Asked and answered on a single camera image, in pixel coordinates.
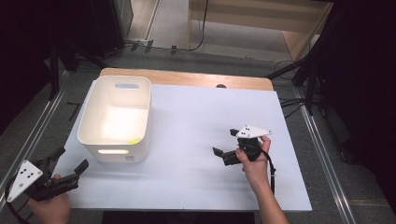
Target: hand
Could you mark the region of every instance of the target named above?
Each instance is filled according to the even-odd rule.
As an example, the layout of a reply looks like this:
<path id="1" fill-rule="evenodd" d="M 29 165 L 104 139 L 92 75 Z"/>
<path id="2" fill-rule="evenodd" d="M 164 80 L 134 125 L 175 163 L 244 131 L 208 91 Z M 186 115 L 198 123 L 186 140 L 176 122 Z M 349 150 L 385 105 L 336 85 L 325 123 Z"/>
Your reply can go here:
<path id="1" fill-rule="evenodd" d="M 61 178 L 60 175 L 54 175 L 53 177 Z M 39 203 L 29 199 L 27 205 L 43 224 L 65 224 L 69 221 L 70 202 L 65 193 Z"/>
<path id="2" fill-rule="evenodd" d="M 261 140 L 262 150 L 268 153 L 271 145 L 271 139 L 264 135 L 261 137 Z M 242 171 L 245 172 L 247 181 L 249 182 L 253 191 L 257 194 L 259 189 L 267 187 L 270 188 L 267 174 L 268 160 L 265 158 L 265 156 L 261 154 L 257 160 L 250 161 L 247 154 L 242 149 L 237 148 L 235 152 L 236 157 L 243 164 Z"/>

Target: gray floor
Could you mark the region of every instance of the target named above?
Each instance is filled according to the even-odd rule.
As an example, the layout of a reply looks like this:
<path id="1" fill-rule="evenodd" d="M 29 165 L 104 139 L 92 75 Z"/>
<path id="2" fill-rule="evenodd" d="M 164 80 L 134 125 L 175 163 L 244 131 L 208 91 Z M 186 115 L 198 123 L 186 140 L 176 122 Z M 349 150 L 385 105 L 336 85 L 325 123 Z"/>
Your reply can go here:
<path id="1" fill-rule="evenodd" d="M 170 0 L 162 0 L 160 6 L 169 7 L 164 3 Z M 164 45 L 174 45 L 175 43 L 166 42 L 167 40 L 174 40 L 170 37 L 166 28 L 160 30 L 159 23 L 154 23 L 153 30 L 150 35 L 159 47 L 166 47 Z M 147 68 L 157 70 L 171 70 L 184 72 L 200 72 L 210 74 L 223 74 L 232 76 L 247 76 L 247 77 L 263 77 L 270 74 L 276 69 L 287 65 L 288 63 L 277 62 L 289 60 L 290 56 L 285 54 L 285 43 L 282 36 L 279 36 L 277 31 L 263 31 L 268 34 L 266 39 L 269 42 L 260 42 L 262 39 L 255 39 L 242 43 L 243 41 L 236 41 L 232 38 L 230 41 L 221 42 L 223 46 L 216 42 L 216 34 L 209 35 L 205 42 L 205 50 L 201 52 L 178 52 L 171 55 L 167 50 L 155 50 L 150 53 L 145 53 L 144 49 L 139 48 L 136 51 L 124 50 L 111 58 L 105 60 L 110 66 L 120 68 Z M 193 35 L 193 39 L 197 39 L 199 35 Z M 263 50 L 260 49 L 258 53 L 253 44 L 249 46 L 248 43 L 261 43 Z M 236 49 L 244 49 L 236 55 Z M 15 118 L 9 125 L 8 129 L 0 136 L 0 176 L 2 181 L 5 180 L 9 167 L 12 162 L 18 157 L 22 148 L 28 147 L 34 149 L 32 158 L 41 158 L 48 154 L 56 147 L 64 145 L 70 130 L 73 126 L 74 120 L 70 119 L 75 107 L 69 105 L 71 103 L 82 103 L 89 86 L 92 81 L 98 77 L 100 70 L 90 62 L 81 61 L 80 67 L 76 73 L 67 73 L 64 95 L 60 99 L 57 108 L 50 119 L 44 132 L 37 137 L 37 144 L 25 144 L 29 134 L 35 127 L 35 123 L 39 120 L 41 113 L 46 108 L 48 101 L 47 97 L 50 94 L 50 88 L 46 87 L 40 92 L 35 99 Z M 290 81 L 285 78 L 291 78 L 293 73 L 286 74 L 273 80 L 275 91 L 279 97 L 295 98 L 296 90 L 291 86 Z M 296 107 L 286 107 L 284 109 L 285 115 L 288 115 Z M 396 217 L 387 205 L 384 195 L 376 184 L 375 177 L 367 169 L 360 165 L 348 165 L 340 158 L 340 147 L 335 141 L 332 130 L 329 125 L 314 108 L 314 120 L 317 124 L 320 136 L 324 143 L 325 149 L 332 162 L 332 167 L 341 183 L 344 193 L 351 204 L 353 215 L 356 223 L 396 223 Z M 334 200 L 328 178 L 323 171 L 322 164 L 318 159 L 318 153 L 313 144 L 311 134 L 306 126 L 303 116 L 303 109 L 298 109 L 294 114 L 286 119 L 292 143 L 294 145 L 297 158 L 301 167 L 303 178 L 306 184 L 306 189 L 313 206 L 312 212 L 303 213 L 287 213 L 288 219 L 291 223 L 343 223 L 342 216 Z M 82 211 L 73 210 L 71 223 L 100 223 L 102 218 L 101 211 Z M 16 223 L 16 220 L 10 216 L 8 210 L 4 207 L 0 214 L 1 223 Z M 31 219 L 32 223 L 37 223 L 35 218 Z"/>

